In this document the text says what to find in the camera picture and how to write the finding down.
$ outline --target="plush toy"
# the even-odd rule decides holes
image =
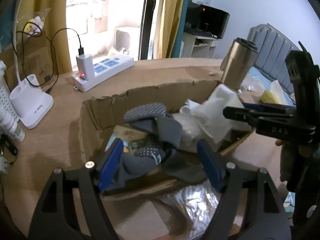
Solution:
[[[30,35],[34,35],[35,33],[41,32],[40,29],[32,23],[37,24],[41,28],[41,30],[43,30],[44,22],[41,21],[41,18],[39,16],[37,16],[34,19],[29,20],[28,22],[30,22],[30,23],[28,23],[23,30],[25,33],[29,33]]]

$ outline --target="blue gripper pad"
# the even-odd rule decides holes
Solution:
[[[212,187],[218,192],[223,192],[225,186],[222,180],[226,177],[223,157],[220,153],[213,152],[205,140],[198,141],[197,154]]]
[[[110,186],[122,153],[123,141],[117,138],[100,157],[96,168],[99,173],[98,189],[100,192],[105,191]]]
[[[242,103],[245,109],[255,110],[257,112],[263,112],[263,107],[259,104],[249,104],[249,103]]]

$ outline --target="gray upholstered headboard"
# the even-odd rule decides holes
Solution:
[[[285,58],[291,50],[299,50],[286,36],[270,24],[251,28],[248,39],[258,48],[258,58],[254,64],[268,80],[278,80],[287,94],[292,94]]]

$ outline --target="yellow curtain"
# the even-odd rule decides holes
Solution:
[[[22,0],[19,16],[26,12],[38,12],[46,8],[51,8],[45,19],[45,30],[48,38],[51,39],[57,30],[66,27],[66,0]],[[57,34],[53,44],[56,48],[59,73],[72,71],[67,32],[61,31]]]
[[[183,0],[160,0],[154,39],[154,58],[170,58],[181,17]]]

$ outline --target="white lamp base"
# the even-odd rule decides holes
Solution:
[[[30,82],[39,85],[36,75],[28,76]],[[33,87],[27,79],[21,81],[10,93],[10,101],[22,123],[28,129],[38,125],[53,105],[53,98],[40,87]]]

